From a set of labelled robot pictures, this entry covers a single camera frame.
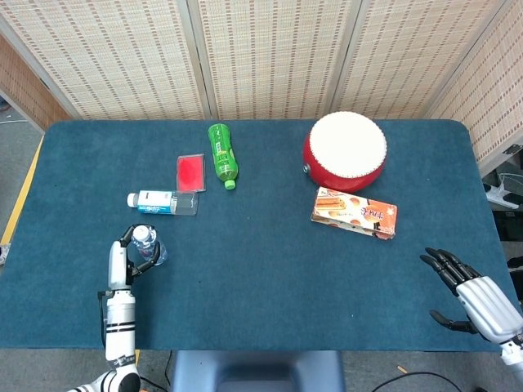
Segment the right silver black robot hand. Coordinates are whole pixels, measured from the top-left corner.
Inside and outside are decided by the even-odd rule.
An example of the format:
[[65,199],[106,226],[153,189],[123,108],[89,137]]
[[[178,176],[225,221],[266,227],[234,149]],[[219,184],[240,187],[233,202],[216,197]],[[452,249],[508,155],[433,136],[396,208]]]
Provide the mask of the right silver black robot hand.
[[432,267],[467,314],[466,320],[456,321],[431,310],[437,323],[451,331],[479,334],[495,344],[522,342],[522,315],[493,279],[443,249],[427,247],[420,259]]

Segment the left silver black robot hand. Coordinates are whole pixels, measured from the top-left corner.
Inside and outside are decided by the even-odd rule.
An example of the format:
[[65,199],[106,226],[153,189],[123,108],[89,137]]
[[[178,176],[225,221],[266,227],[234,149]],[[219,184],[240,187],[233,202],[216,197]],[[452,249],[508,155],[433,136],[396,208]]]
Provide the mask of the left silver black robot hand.
[[153,239],[153,249],[141,265],[135,265],[127,256],[127,246],[132,242],[134,230],[140,227],[147,229],[148,233],[154,232],[154,226],[148,224],[130,225],[123,235],[113,242],[109,255],[108,287],[111,291],[129,290],[134,278],[142,275],[157,264],[161,256],[161,245],[156,238]]

